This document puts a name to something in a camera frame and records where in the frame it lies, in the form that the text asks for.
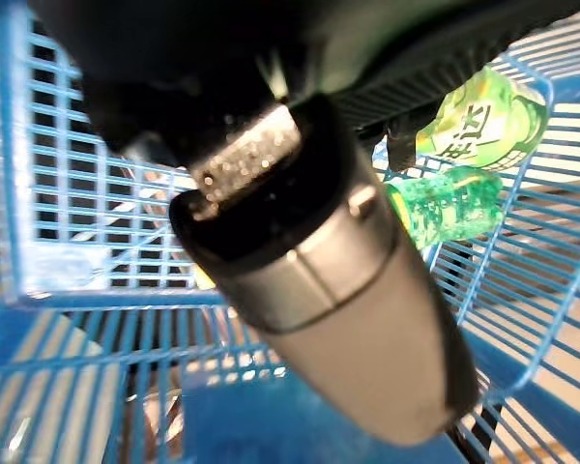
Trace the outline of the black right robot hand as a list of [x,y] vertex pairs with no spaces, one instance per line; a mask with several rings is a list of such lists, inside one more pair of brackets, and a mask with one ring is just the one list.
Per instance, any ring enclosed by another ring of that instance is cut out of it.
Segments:
[[34,1],[110,151],[183,167],[169,219],[242,319],[371,435],[479,398],[471,353],[364,148],[580,1]]

